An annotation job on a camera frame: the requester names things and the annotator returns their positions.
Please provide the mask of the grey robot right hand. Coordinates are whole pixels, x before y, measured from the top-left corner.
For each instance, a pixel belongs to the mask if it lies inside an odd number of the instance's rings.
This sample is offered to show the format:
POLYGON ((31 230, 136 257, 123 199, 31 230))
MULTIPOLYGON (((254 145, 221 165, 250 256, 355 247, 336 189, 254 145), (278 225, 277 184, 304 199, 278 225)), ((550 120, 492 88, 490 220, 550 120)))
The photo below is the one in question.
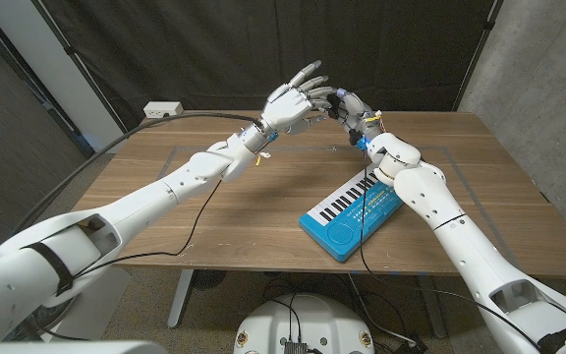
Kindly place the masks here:
POLYGON ((339 88, 327 100, 331 104, 329 117, 342 125, 352 146, 367 149, 370 141, 383 133, 375 111, 355 93, 339 88))

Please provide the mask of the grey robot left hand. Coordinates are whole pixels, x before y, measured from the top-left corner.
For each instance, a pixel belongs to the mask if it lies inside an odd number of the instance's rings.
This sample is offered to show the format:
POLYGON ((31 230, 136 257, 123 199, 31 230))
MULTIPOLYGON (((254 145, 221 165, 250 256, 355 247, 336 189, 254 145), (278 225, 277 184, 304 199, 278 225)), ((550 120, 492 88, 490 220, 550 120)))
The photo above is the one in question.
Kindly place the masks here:
POLYGON ((327 76, 310 79, 321 65, 316 60, 301 69, 288 83, 276 88, 266 99, 260 119, 239 135, 240 141, 251 152, 263 149, 280 133, 299 134, 310 123, 303 123, 312 110, 325 110, 332 104, 327 97, 335 88, 324 85, 327 76))

